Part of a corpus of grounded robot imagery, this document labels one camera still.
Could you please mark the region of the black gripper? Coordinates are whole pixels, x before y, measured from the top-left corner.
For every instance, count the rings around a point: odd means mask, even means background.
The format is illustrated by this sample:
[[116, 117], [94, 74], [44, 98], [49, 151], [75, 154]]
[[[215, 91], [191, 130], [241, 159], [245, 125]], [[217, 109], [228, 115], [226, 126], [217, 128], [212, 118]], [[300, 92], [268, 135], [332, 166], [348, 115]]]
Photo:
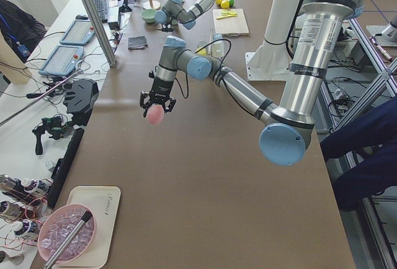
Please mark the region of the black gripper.
[[173, 32], [174, 28], [173, 28], [172, 22], [165, 22], [165, 23], [161, 24], [161, 31], [162, 32]]
[[140, 107], [144, 109], [143, 116], [146, 117], [148, 110], [153, 105], [160, 105], [165, 113], [171, 112], [175, 106], [176, 99], [170, 96], [173, 81], [165, 81], [154, 78], [149, 92], [141, 91]]

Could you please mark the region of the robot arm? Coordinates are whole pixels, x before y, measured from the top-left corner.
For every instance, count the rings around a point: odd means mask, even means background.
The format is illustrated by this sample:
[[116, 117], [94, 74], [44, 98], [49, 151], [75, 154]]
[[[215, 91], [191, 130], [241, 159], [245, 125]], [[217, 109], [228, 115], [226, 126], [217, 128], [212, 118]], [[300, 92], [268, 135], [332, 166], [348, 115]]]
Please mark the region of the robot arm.
[[172, 22], [175, 20], [187, 30], [192, 29], [196, 19], [207, 12], [216, 0], [197, 0], [188, 9], [183, 6], [182, 0], [167, 0], [154, 15], [157, 24], [161, 24], [163, 32], [172, 32]]
[[175, 104], [178, 72], [211, 79], [248, 114], [265, 124], [259, 147], [278, 165], [298, 162], [310, 145], [311, 115], [342, 23], [362, 12], [363, 0], [273, 0], [262, 45], [246, 55], [249, 79], [219, 59], [202, 56], [183, 39], [167, 37], [153, 85], [140, 95], [148, 122], [162, 121]]

